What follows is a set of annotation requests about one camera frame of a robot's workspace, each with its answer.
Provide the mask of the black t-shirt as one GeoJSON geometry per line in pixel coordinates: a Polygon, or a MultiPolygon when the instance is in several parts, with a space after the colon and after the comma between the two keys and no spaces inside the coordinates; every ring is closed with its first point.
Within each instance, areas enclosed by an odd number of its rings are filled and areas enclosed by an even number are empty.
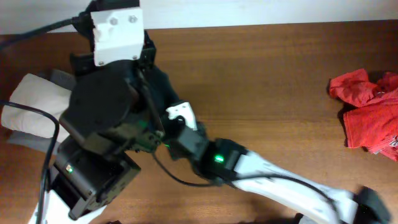
{"type": "Polygon", "coordinates": [[[140,70],[141,90],[144,101],[149,107],[155,126],[159,131],[164,132],[162,124],[163,115],[167,115],[166,109],[185,100],[180,99],[170,82],[169,76],[154,66],[150,70],[140,70]]]}

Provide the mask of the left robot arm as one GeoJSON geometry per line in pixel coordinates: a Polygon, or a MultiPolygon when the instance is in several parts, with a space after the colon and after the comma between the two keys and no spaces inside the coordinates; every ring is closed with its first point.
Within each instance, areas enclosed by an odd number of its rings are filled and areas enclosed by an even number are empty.
{"type": "Polygon", "coordinates": [[[55,121],[68,137],[46,162],[34,223],[84,223],[96,218],[139,173],[128,150],[154,152],[164,129],[146,73],[156,48],[148,35],[140,55],[95,64],[71,55],[77,77],[68,108],[55,121]]]}

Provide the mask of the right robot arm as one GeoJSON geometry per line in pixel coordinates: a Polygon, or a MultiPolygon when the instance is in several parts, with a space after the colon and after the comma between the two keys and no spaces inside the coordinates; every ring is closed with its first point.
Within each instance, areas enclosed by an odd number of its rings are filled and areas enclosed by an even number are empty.
{"type": "Polygon", "coordinates": [[[182,115],[162,118],[172,159],[187,159],[211,185],[261,195],[297,212],[296,223],[389,223],[392,215],[376,191],[334,189],[284,170],[229,140],[210,141],[204,126],[182,115]]]}

